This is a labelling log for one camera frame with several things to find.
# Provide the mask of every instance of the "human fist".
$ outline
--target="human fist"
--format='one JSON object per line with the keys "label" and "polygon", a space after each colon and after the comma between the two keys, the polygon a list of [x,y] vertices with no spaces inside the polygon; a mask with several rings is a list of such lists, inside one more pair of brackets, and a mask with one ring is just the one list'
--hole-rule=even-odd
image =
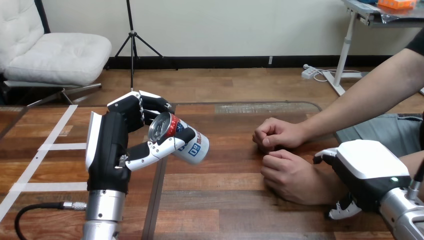
{"label": "human fist", "polygon": [[293,124],[276,118],[268,118],[254,131],[253,142],[264,153],[275,150],[277,145],[296,148],[307,140],[306,130],[300,124]]}
{"label": "human fist", "polygon": [[347,189],[334,173],[324,173],[286,150],[263,157],[260,173],[264,183],[281,198],[303,205],[332,205]]}

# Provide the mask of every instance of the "black sleeve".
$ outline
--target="black sleeve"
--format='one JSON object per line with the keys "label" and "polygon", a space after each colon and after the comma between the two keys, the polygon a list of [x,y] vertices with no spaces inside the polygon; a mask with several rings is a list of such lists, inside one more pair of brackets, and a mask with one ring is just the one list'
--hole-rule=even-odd
{"label": "black sleeve", "polygon": [[406,48],[424,56],[424,28],[419,31]]}

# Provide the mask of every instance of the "red and white can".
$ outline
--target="red and white can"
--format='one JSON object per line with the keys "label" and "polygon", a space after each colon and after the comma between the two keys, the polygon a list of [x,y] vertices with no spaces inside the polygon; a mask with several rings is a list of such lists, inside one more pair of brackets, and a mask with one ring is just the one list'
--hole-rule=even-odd
{"label": "red and white can", "polygon": [[174,114],[170,112],[159,114],[150,124],[147,136],[150,141],[156,142],[163,136],[173,137],[175,133],[185,128],[193,129],[196,136],[186,145],[175,150],[172,154],[190,164],[198,164],[208,153],[209,139]]}

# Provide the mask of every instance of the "robotic arm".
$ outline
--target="robotic arm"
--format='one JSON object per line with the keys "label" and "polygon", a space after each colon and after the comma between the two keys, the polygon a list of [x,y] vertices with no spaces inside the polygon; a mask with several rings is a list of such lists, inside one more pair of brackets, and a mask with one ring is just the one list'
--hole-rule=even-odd
{"label": "robotic arm", "polygon": [[314,164],[332,166],[350,193],[327,216],[379,213],[397,240],[424,240],[424,203],[418,198],[424,164],[411,180],[407,167],[378,141],[354,140],[318,152]]}
{"label": "robotic arm", "polygon": [[173,113],[160,96],[132,91],[107,105],[105,115],[91,113],[85,167],[89,173],[83,240],[116,240],[120,233],[131,172],[153,164],[196,137],[186,127],[173,136],[128,148],[128,133],[150,125],[160,113]]}

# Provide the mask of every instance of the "white desk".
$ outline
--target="white desk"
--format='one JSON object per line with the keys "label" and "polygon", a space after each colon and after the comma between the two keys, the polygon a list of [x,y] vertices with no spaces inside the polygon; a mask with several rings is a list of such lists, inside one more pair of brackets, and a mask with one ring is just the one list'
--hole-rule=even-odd
{"label": "white desk", "polygon": [[339,96],[345,93],[345,90],[340,85],[342,78],[358,78],[361,79],[366,72],[343,73],[345,68],[346,58],[348,57],[349,48],[351,47],[352,35],[354,33],[355,23],[359,20],[361,23],[370,28],[422,28],[424,20],[417,19],[416,21],[395,21],[382,23],[380,12],[375,7],[369,4],[359,2],[357,0],[342,0],[347,7],[347,12],[350,14],[350,23],[347,28],[347,34],[344,38],[343,48],[341,49],[340,59],[337,65],[335,76],[330,72],[323,72],[325,78]]}

